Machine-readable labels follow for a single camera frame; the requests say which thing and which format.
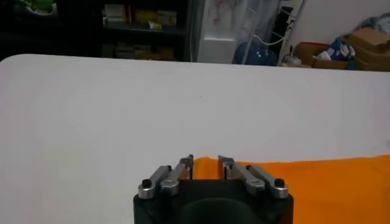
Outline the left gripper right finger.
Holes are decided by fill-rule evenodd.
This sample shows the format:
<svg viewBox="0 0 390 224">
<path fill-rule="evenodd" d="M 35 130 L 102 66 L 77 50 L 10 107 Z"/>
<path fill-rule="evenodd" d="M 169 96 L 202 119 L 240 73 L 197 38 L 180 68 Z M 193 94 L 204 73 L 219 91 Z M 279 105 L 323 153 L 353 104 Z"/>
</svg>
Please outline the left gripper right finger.
<svg viewBox="0 0 390 224">
<path fill-rule="evenodd" d="M 249 194 L 268 191 L 273 198 L 288 198 L 288 185 L 284 179 L 275 178 L 260 166 L 243 166 L 233 158 L 218 156 L 219 173 L 225 180 L 240 180 Z"/>
</svg>

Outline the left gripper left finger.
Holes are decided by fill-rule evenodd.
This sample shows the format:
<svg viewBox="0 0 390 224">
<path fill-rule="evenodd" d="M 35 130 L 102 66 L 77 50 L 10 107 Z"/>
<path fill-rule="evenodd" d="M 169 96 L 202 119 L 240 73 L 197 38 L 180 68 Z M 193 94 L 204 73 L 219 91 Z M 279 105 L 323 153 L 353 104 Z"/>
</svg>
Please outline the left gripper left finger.
<svg viewBox="0 0 390 224">
<path fill-rule="evenodd" d="M 193 166 L 194 158 L 192 154 L 180 158 L 175 168 L 170 165 L 160 166 L 149 178 L 142 180 L 138 186 L 138 197 L 143 200 L 150 200 L 158 192 L 170 196 L 178 194 L 179 183 L 182 180 L 193 179 Z"/>
</svg>

